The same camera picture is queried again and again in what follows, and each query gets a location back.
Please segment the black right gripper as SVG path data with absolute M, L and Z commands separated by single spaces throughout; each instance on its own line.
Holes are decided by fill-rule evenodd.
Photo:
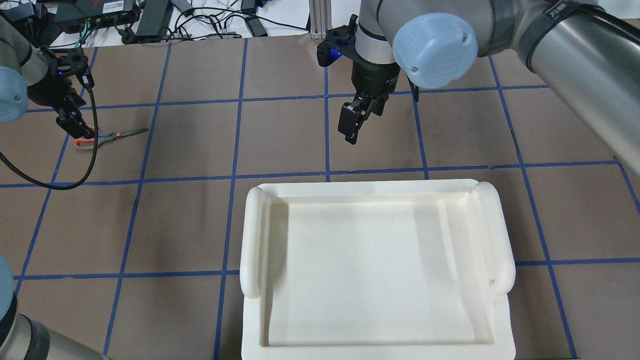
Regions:
M 337 130 L 346 142 L 355 145 L 370 114 L 383 115 L 401 68 L 386 36 L 361 25 L 357 14 L 350 16 L 347 25 L 329 29 L 317 46 L 317 62 L 322 68 L 341 58 L 352 62 L 350 82 L 355 94 L 352 102 L 343 103 Z

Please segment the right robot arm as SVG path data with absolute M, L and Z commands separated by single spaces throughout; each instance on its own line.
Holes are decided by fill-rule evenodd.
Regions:
M 639 174 L 639 30 L 594 0 L 362 0 L 348 24 L 327 30 L 317 62 L 352 61 L 355 94 L 337 129 L 356 144 L 401 72 L 418 101 L 508 49 Z

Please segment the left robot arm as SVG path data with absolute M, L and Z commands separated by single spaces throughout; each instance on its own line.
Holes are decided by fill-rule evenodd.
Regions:
M 80 111 L 87 103 L 71 82 L 76 77 L 86 91 L 95 84 L 82 48 L 35 47 L 5 18 L 0 29 L 0 121 L 18 121 L 32 102 L 53 109 L 57 125 L 74 139 L 93 138 L 96 127 Z

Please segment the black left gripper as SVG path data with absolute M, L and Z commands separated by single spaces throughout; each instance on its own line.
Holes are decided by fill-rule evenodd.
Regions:
M 70 80 L 76 77 L 86 90 L 95 85 L 84 50 L 41 47 L 32 53 L 36 54 L 45 62 L 45 73 L 35 84 L 27 87 L 29 100 L 42 107 L 60 108 L 60 116 L 55 118 L 55 123 L 73 139 L 93 139 L 95 130 L 83 120 L 80 110 L 86 102 Z

